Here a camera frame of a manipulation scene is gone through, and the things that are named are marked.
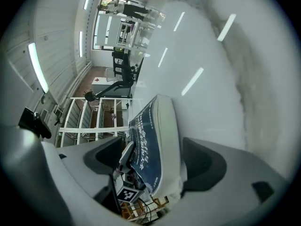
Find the person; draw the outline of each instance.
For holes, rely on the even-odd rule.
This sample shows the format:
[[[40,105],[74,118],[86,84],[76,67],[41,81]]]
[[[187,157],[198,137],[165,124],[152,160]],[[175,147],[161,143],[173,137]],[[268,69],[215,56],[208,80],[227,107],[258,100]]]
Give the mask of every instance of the person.
[[[120,4],[119,0],[113,0],[109,2],[106,6],[99,5],[97,9],[102,11],[108,11],[109,13],[115,13],[115,14],[122,13],[126,16],[135,17],[141,20],[144,19],[144,16],[138,13],[142,13],[142,14],[150,13],[150,10],[147,10],[145,8],[141,8],[130,4]]]

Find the book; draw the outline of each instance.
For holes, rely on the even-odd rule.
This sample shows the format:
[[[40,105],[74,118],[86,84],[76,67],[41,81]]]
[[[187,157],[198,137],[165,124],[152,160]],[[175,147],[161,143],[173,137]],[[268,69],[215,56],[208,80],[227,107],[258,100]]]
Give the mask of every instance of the book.
[[[169,97],[155,96],[129,123],[135,143],[131,166],[153,197],[182,190],[180,145],[176,117]]]

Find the black chair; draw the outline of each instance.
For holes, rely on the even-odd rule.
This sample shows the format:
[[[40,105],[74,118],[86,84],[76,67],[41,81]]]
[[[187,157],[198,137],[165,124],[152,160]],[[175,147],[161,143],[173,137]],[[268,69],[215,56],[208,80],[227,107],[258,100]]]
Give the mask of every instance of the black chair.
[[[102,97],[106,92],[110,91],[111,89],[114,89],[114,91],[116,91],[118,89],[131,88],[132,85],[134,84],[133,74],[136,72],[132,71],[132,68],[129,63],[128,54],[124,54],[122,64],[118,65],[118,68],[121,69],[121,72],[117,72],[117,73],[122,75],[122,81],[117,81],[113,83],[108,88],[99,92],[96,95],[92,91],[90,91],[85,94],[85,99],[89,102],[92,102]]]

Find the white railing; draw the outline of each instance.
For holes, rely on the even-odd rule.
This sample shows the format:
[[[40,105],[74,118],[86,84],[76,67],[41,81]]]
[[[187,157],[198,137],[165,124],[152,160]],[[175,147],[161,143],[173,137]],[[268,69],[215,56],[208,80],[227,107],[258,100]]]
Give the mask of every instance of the white railing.
[[[75,138],[77,138],[75,144],[79,145],[80,137],[83,136],[82,134],[95,133],[95,140],[98,140],[99,133],[112,133],[112,134],[114,134],[114,136],[117,136],[118,133],[120,133],[120,132],[128,131],[128,125],[122,126],[122,127],[117,126],[116,112],[117,112],[117,105],[119,104],[119,103],[117,103],[117,100],[121,100],[121,101],[125,100],[125,101],[129,102],[132,99],[130,99],[130,98],[106,98],[106,97],[100,98],[99,105],[96,106],[96,108],[98,108],[98,111],[97,111],[97,119],[96,119],[96,127],[95,128],[82,128],[83,118],[85,115],[85,110],[86,110],[88,101],[86,101],[84,97],[71,97],[70,99],[72,100],[72,102],[71,102],[71,106],[70,106],[67,116],[66,116],[64,127],[61,127],[59,129],[59,133],[62,133],[62,140],[61,140],[60,147],[64,146],[64,137],[65,137],[65,134],[67,134],[67,133],[68,134],[72,133],[73,135],[77,135],[77,137],[75,137]],[[79,120],[79,128],[68,128],[67,127],[68,120],[69,120],[71,110],[72,110],[73,105],[76,100],[84,101],[83,110],[82,110],[80,120]],[[99,127],[100,117],[103,116],[103,114],[101,114],[101,108],[102,108],[102,103],[104,100],[114,100],[114,127],[108,127],[108,128],[100,128]]]

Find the blue book cover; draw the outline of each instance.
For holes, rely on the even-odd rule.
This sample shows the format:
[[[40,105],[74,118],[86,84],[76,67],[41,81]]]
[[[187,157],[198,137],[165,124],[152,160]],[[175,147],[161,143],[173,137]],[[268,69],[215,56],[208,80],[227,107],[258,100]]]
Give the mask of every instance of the blue book cover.
[[[131,166],[142,178],[150,193],[156,191],[161,179],[161,160],[154,125],[153,108],[157,96],[129,123],[130,138],[136,147]]]

